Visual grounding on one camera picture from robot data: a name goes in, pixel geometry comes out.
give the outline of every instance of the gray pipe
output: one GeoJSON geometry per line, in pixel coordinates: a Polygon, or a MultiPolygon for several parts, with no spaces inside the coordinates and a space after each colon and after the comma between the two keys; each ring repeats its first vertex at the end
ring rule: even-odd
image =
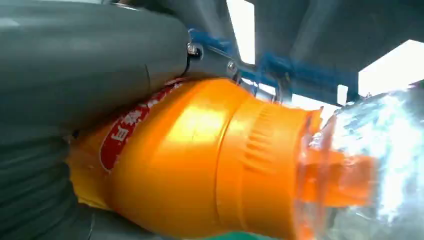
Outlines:
{"type": "Polygon", "coordinates": [[[63,136],[187,67],[187,30],[148,11],[0,0],[0,239],[145,239],[77,203],[63,136]]]}

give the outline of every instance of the bolt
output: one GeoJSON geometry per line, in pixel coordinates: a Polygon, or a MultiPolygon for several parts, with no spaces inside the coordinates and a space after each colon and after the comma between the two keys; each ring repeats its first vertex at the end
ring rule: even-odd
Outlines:
{"type": "Polygon", "coordinates": [[[191,42],[187,43],[187,52],[189,55],[196,55],[198,53],[198,48],[191,42]]]}
{"type": "Polygon", "coordinates": [[[231,72],[235,72],[237,67],[236,64],[233,61],[229,61],[228,65],[227,65],[228,70],[230,70],[231,72]]]}

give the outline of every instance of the green surface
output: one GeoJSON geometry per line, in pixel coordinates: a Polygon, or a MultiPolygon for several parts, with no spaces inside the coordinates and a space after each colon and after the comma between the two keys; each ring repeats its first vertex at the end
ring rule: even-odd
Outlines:
{"type": "Polygon", "coordinates": [[[214,236],[206,238],[205,240],[273,240],[274,238],[245,233],[245,232],[232,232],[221,236],[214,236]]]}

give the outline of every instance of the bottle label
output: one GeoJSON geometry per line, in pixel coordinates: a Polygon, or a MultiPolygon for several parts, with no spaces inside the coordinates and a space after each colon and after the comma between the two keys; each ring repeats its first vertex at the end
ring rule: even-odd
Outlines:
{"type": "Polygon", "coordinates": [[[103,168],[110,172],[118,160],[128,139],[137,125],[149,115],[150,109],[161,102],[170,92],[180,87],[182,79],[168,82],[162,90],[153,94],[149,99],[137,104],[130,111],[122,113],[112,124],[112,127],[100,146],[99,159],[103,168]]]}

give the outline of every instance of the ceiling light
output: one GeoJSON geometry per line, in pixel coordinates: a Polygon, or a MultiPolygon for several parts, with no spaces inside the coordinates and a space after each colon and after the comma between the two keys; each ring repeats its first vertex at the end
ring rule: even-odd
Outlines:
{"type": "Polygon", "coordinates": [[[255,6],[245,0],[226,1],[240,58],[255,64],[255,6]]]}
{"type": "Polygon", "coordinates": [[[348,99],[348,87],[345,85],[337,86],[337,103],[340,105],[346,105],[346,100],[348,99]]]}
{"type": "Polygon", "coordinates": [[[423,63],[424,43],[407,40],[359,72],[359,95],[374,96],[423,80],[423,63]]]}

